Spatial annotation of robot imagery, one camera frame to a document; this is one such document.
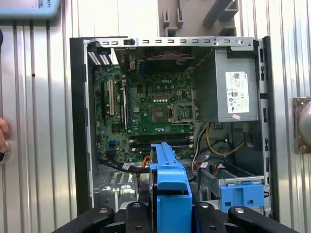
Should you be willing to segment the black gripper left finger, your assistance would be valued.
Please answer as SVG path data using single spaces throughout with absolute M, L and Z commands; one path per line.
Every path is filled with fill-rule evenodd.
M 115 212 L 110 207 L 96 207 L 57 229 L 58 233 L 151 233 L 148 207 L 132 202 Z

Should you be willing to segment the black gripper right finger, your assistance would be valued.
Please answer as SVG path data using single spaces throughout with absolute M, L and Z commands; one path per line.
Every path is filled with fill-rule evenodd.
M 227 213 L 207 202 L 194 206 L 195 233 L 290 233 L 291 228 L 248 207 L 234 206 Z

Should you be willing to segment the person's hand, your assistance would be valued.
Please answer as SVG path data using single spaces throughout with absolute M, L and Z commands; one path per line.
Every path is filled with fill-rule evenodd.
M 3 118 L 0 118 L 0 151 L 1 152 L 7 151 L 6 138 L 8 134 L 9 134 L 8 124 Z

